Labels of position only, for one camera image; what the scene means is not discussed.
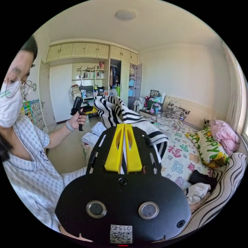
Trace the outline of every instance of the screw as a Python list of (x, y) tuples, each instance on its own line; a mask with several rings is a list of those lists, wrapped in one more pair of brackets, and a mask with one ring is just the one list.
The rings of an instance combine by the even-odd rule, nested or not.
[(184, 220), (180, 220), (178, 223), (177, 223), (177, 227), (178, 228), (181, 228), (181, 227), (183, 227), (184, 226), (184, 224), (185, 224), (185, 221)]
[(119, 179), (119, 184), (120, 184), (121, 186), (127, 185), (127, 179), (125, 179), (125, 178), (120, 178), (120, 179)]

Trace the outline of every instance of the floor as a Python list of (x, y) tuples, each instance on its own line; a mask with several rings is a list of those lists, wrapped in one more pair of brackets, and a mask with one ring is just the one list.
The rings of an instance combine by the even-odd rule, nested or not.
[[(73, 172), (87, 165), (83, 165), (83, 150), (81, 138), (99, 121), (99, 117), (89, 119), (89, 124), (83, 127), (83, 131), (75, 130), (68, 135), (57, 147), (49, 149), (48, 158), (59, 174)], [(65, 123), (58, 124), (55, 131), (60, 129)]]

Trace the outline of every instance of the light blue storage box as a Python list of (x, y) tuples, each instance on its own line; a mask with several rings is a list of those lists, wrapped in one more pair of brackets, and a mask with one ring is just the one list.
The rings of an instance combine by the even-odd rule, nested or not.
[(132, 79), (129, 81), (129, 86), (133, 86), (133, 85), (134, 85), (134, 80)]
[(128, 91), (128, 96), (133, 96), (133, 90)]

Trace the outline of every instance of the yellow pillow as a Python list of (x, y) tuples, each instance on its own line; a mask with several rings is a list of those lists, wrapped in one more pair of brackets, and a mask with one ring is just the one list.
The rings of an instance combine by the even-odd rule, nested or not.
[(198, 149), (203, 164), (212, 169), (227, 164), (229, 156), (224, 151), (222, 145), (214, 140), (210, 127), (206, 127), (195, 134), (187, 133), (185, 136), (190, 139)]

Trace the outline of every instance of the light blue checkered shirt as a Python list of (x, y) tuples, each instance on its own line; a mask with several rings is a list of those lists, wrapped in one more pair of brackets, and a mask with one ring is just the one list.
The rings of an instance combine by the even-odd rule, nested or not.
[(8, 179), (31, 213), (59, 232), (60, 224), (54, 211), (60, 194), (71, 181), (86, 173), (86, 167), (60, 175), (44, 152), (49, 144), (49, 135), (33, 125), (25, 115), (18, 117), (13, 128), (33, 161), (10, 154), (10, 159), (3, 163)]

